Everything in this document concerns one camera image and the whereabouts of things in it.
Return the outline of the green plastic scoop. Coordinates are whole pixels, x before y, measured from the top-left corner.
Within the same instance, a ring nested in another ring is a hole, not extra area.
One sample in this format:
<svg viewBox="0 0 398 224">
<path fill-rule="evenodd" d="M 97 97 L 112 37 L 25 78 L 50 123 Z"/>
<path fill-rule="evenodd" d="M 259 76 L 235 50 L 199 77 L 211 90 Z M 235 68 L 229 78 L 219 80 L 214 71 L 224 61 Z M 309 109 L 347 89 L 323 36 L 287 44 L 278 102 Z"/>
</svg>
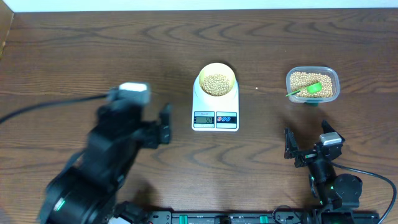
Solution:
<svg viewBox="0 0 398 224">
<path fill-rule="evenodd" d="M 292 92 L 286 94 L 286 96 L 300 95 L 301 97 L 310 97 L 322 91 L 323 86 L 320 82 L 311 83 L 310 85 L 291 83 L 291 89 Z"/>
</svg>

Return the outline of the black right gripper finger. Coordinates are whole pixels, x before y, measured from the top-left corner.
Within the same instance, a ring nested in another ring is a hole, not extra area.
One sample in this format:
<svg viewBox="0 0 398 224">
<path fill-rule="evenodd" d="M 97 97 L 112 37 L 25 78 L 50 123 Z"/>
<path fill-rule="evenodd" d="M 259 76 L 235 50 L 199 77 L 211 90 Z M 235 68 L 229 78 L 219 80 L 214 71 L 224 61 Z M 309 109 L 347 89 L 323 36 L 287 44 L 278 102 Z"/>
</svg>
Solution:
<svg viewBox="0 0 398 224">
<path fill-rule="evenodd" d="M 289 128 L 285 128 L 284 134 L 285 134 L 284 158 L 293 159 L 297 157 L 297 155 L 299 154 L 299 147 L 294 138 L 294 133 Z"/>
<path fill-rule="evenodd" d="M 321 127 L 322 127 L 322 129 L 323 129 L 323 133 L 324 133 L 324 134 L 336 132 L 337 135 L 339 135 L 339 137 L 340 137 L 342 140 L 345 140 L 344 137 L 343 137 L 340 133 L 338 133 L 335 129 L 333 129 L 333 128 L 330 126 L 330 124 L 327 122 L 327 120 L 323 120 L 323 121 L 322 121 Z"/>
</svg>

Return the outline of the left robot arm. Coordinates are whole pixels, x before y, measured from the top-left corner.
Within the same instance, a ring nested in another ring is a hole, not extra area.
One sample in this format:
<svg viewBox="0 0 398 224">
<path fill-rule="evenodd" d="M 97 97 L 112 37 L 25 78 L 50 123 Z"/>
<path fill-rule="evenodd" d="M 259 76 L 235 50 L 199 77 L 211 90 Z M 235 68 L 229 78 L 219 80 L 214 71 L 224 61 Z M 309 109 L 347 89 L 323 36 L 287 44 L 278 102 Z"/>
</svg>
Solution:
<svg viewBox="0 0 398 224">
<path fill-rule="evenodd" d="M 48 184 L 40 223 L 105 223 L 138 152 L 170 143 L 171 105 L 154 121 L 143 120 L 143 109 L 139 103 L 115 100 L 97 110 L 86 147 Z"/>
</svg>

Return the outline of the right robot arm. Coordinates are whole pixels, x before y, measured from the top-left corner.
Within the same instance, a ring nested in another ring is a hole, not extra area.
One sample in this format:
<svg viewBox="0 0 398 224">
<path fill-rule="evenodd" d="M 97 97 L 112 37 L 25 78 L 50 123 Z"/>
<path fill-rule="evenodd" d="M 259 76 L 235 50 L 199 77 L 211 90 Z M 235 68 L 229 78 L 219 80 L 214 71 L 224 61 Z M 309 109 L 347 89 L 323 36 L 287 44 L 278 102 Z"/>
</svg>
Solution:
<svg viewBox="0 0 398 224">
<path fill-rule="evenodd" d="M 328 211 L 352 210 L 359 207 L 363 182 L 351 174 L 336 174 L 332 160 L 342 155 L 345 138 L 336 132 L 327 121 L 322 121 L 323 134 L 312 149 L 301 151 L 294 133 L 285 128 L 285 159 L 294 159 L 296 168 L 309 169 L 313 194 Z"/>
</svg>

